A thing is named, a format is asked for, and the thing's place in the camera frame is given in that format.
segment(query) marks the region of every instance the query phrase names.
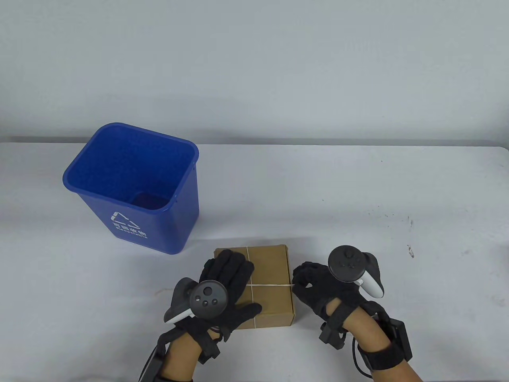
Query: white table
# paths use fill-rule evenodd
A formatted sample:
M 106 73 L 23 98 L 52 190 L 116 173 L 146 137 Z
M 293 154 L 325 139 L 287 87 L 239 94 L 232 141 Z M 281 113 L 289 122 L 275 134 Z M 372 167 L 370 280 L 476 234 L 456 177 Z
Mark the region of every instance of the white table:
M 340 244 L 374 253 L 424 380 L 509 378 L 506 150 L 201 145 L 201 216 L 170 256 L 116 239 L 63 187 L 81 147 L 0 144 L 0 375 L 135 381 L 165 329 L 164 288 L 216 247 L 285 243 L 293 266 Z M 297 310 L 292 327 L 235 332 L 195 380 L 364 380 Z

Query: white controller grip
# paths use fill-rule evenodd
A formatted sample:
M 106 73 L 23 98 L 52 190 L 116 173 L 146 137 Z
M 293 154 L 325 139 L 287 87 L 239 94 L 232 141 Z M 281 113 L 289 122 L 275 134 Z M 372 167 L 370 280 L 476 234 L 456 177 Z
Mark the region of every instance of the white controller grip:
M 354 281 L 355 284 L 359 285 L 366 291 L 367 294 L 374 298 L 382 298 L 384 295 L 383 289 L 378 285 L 373 276 L 368 271 L 365 271 L 360 279 Z

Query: black cable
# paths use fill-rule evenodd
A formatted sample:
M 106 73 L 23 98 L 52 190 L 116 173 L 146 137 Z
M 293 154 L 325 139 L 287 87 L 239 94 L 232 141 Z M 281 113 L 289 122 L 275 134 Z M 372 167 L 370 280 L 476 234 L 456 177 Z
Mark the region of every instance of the black cable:
M 365 377 L 373 379 L 373 377 L 371 375 L 369 375 L 368 373 L 363 372 L 360 369 L 359 364 L 357 363 L 357 356 L 355 355 L 355 337 L 353 337 L 353 339 L 352 339 L 352 357 L 353 357 L 353 363 L 355 364 L 355 367 L 357 368 L 357 371 L 359 373 L 361 373 L 362 375 L 364 375 Z

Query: vr controller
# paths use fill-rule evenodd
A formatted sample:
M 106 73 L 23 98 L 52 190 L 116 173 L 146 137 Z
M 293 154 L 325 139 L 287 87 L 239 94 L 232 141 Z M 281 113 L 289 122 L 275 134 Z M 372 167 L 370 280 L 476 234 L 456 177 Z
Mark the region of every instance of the vr controller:
M 228 292 L 218 281 L 197 283 L 184 277 L 173 290 L 172 302 L 164 314 L 164 322 L 176 323 L 185 317 L 212 319 L 220 315 L 228 304 Z
M 374 298 L 382 298 L 380 268 L 375 256 L 351 245 L 335 248 L 329 255 L 329 270 L 339 281 L 355 283 Z

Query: wrist device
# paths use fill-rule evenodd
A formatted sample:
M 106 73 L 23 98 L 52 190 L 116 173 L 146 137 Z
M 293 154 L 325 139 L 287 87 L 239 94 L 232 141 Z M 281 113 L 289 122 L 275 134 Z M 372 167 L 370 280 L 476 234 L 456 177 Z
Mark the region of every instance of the wrist device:
M 377 370 L 390 369 L 403 360 L 409 361 L 412 358 L 412 350 L 408 340 L 405 324 L 402 321 L 390 318 L 385 309 L 374 301 L 360 304 L 370 316 L 373 317 L 378 326 L 383 330 L 391 341 L 391 346 L 378 352 L 365 352 L 357 346 L 367 368 L 373 372 Z M 345 346 L 347 331 L 343 328 L 345 319 L 355 310 L 344 303 L 332 313 L 329 319 L 321 326 L 320 339 L 332 345 L 335 349 L 342 349 Z M 352 339 L 352 356 L 355 367 L 364 376 L 372 378 L 371 375 L 363 372 L 357 364 L 355 356 L 355 338 Z

